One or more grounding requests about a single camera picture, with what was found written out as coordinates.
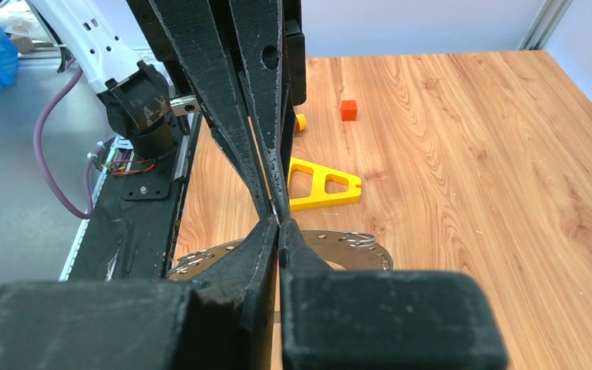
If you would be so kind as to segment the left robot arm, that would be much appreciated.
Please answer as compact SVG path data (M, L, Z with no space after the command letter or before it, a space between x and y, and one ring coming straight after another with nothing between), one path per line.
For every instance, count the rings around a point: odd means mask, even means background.
M306 99L299 1L131 1L161 73L94 1L33 1L82 68L113 130L145 158L173 152L170 92L192 95L260 216L288 219L296 106Z

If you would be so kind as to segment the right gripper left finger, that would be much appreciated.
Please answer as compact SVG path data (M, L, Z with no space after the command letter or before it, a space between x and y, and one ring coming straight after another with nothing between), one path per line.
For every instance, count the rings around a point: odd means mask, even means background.
M266 369L278 223L190 281L0 287L0 369Z

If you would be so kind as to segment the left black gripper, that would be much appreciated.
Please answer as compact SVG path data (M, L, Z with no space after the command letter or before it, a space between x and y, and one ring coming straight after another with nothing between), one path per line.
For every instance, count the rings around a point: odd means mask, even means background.
M131 1L129 7L176 88L196 96L258 215L273 210L279 221L289 217L283 166L294 108L306 99L300 2Z

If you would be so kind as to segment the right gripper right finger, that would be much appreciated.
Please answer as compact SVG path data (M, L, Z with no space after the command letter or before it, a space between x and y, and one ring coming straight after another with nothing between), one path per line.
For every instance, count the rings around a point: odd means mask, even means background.
M286 369L505 369L482 288L456 271L339 271L286 220L278 239Z

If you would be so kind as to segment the grey metal keyring disc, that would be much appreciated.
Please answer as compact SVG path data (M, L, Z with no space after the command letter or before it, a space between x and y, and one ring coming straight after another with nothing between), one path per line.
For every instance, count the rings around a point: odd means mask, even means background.
M377 243L372 234L332 230L304 230L302 234L307 245L332 267L345 270L393 269L390 253ZM166 278L172 281L189 280L219 261L241 242L241 239L237 239L184 255L168 270Z

